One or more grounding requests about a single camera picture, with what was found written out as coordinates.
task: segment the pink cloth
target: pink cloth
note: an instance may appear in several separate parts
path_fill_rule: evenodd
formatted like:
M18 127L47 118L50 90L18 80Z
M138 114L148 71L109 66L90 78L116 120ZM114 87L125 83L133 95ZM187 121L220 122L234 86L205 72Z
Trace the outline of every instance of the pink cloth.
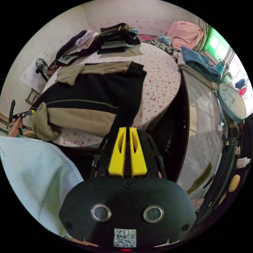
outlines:
M204 33L197 25L190 22L173 21L166 36L172 39L173 47L181 50L181 46L193 49Z

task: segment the pink floral bedsheet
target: pink floral bedsheet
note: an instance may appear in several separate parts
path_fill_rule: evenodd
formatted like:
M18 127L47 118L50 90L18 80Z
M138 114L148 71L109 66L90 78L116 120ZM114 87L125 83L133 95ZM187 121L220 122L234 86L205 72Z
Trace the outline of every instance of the pink floral bedsheet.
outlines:
M133 126L145 131L149 123L171 104L179 90L181 75L176 62L165 51L147 43L141 43L140 50L143 55L131 57L99 58L100 55L94 53L81 61L81 63L130 60L144 66L147 75L143 83L141 106ZM55 83L56 77L57 72L49 79L43 92ZM97 148L101 141L102 138L100 137L64 128L61 136L54 143L69 147Z

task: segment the yellow bracket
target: yellow bracket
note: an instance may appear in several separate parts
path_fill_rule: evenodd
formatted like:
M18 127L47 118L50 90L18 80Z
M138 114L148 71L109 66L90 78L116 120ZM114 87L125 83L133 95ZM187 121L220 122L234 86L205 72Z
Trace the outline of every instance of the yellow bracket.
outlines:
M109 166L109 174L124 177L125 156L126 156L126 135L127 128L119 128L118 136L115 141L111 162Z
M142 147L140 145L137 129L134 127L130 127L129 133L130 133L132 177L144 176L147 174L148 170L147 170L144 155L142 152Z

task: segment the human hand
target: human hand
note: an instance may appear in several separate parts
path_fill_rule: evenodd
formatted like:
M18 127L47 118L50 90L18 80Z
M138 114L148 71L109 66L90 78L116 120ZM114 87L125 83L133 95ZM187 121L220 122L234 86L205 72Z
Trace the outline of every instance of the human hand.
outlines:
M8 133L8 137L17 137L20 133L20 130L23 128L23 122L21 120L20 117L18 117L15 121L14 124L12 126L12 129L10 130L10 132Z

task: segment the qr code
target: qr code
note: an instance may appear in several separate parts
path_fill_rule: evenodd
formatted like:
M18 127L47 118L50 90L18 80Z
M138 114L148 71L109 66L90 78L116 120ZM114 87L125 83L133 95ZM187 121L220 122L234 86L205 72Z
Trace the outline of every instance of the qr code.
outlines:
M114 247L135 248L136 239L136 230L115 229L114 231Z

